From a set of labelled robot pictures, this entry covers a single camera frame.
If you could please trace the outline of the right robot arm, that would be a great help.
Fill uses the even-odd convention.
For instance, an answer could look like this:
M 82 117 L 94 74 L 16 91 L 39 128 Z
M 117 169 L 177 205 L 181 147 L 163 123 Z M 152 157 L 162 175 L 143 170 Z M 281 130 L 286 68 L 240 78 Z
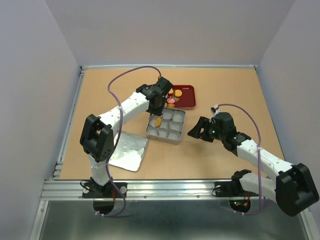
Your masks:
M 275 202 L 290 217 L 320 199 L 306 165 L 284 161 L 259 147 L 248 135 L 237 131 L 228 112 L 218 113 L 211 119 L 201 116 L 187 134 L 209 143 L 221 141 L 227 151 L 267 175 L 259 178 L 248 169 L 236 171 L 229 181 L 215 182 L 212 193 L 216 197 L 243 197 L 246 193 L 254 193 Z

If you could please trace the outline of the flower orange cookie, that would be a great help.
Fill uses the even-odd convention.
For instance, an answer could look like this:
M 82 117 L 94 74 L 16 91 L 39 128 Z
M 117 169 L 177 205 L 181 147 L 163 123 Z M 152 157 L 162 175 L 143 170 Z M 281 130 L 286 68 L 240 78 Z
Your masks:
M 171 90 L 168 92 L 168 94 L 169 94 L 169 95 L 173 95 L 174 92 L 175 92 L 175 91 L 174 91 L 173 89 L 171 89 Z

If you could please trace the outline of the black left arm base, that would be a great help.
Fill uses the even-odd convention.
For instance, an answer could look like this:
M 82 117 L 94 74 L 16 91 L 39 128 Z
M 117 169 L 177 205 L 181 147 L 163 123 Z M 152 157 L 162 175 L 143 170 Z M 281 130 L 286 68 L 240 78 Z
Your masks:
M 89 180 L 81 180 L 80 186 L 82 187 L 82 197 L 84 199 L 118 199 L 125 197 L 127 193 L 122 193 L 116 190 L 116 188 L 109 181 L 104 186 L 97 184 L 92 178 Z

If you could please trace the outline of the round orange cookie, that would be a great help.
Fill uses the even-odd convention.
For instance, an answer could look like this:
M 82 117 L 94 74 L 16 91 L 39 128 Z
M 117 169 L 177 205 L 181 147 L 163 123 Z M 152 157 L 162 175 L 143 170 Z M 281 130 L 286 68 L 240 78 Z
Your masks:
M 180 98 L 182 95 L 183 95 L 183 92 L 182 92 L 180 89 L 176 89 L 176 90 L 174 91 L 174 96 L 175 96 L 176 98 Z

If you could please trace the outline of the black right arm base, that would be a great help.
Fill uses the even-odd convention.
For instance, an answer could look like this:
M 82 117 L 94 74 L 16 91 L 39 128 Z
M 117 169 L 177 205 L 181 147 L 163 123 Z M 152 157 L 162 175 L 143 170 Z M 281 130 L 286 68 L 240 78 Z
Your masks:
M 251 173 L 251 170 L 236 171 L 231 180 L 215 181 L 214 188 L 211 194 L 215 197 L 245 197 L 248 195 L 248 191 L 245 191 L 241 184 L 240 178 L 244 175 Z

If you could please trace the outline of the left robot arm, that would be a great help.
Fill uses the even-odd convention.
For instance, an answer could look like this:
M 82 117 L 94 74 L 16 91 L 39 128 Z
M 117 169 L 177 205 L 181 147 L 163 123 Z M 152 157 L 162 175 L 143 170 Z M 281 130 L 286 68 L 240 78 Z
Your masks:
M 155 84 L 138 87 L 113 109 L 99 116 L 90 114 L 85 119 L 79 142 L 88 155 L 94 191 L 100 197 L 111 193 L 107 164 L 116 149 L 115 137 L 121 135 L 123 125 L 140 113 L 161 116 L 172 88 L 173 84 L 161 76 Z

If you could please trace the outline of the silver cookie tin with cups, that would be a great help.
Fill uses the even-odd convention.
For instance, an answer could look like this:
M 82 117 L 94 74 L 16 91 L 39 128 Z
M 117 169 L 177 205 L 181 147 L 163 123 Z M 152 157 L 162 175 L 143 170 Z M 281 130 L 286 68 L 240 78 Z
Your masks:
M 184 110 L 164 107 L 160 127 L 156 127 L 154 122 L 150 122 L 149 117 L 146 137 L 149 140 L 179 145 L 182 141 L 185 120 L 186 112 Z

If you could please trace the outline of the metal serving tongs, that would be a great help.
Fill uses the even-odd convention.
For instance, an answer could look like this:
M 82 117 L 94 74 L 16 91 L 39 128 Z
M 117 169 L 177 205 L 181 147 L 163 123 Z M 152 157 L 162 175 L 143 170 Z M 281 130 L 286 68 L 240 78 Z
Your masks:
M 160 115 L 156 115 L 156 114 L 151 113 L 149 116 L 149 121 L 152 123 L 155 123 L 157 121 L 157 119 L 162 120 L 162 118 L 163 118 L 163 111 L 161 112 Z

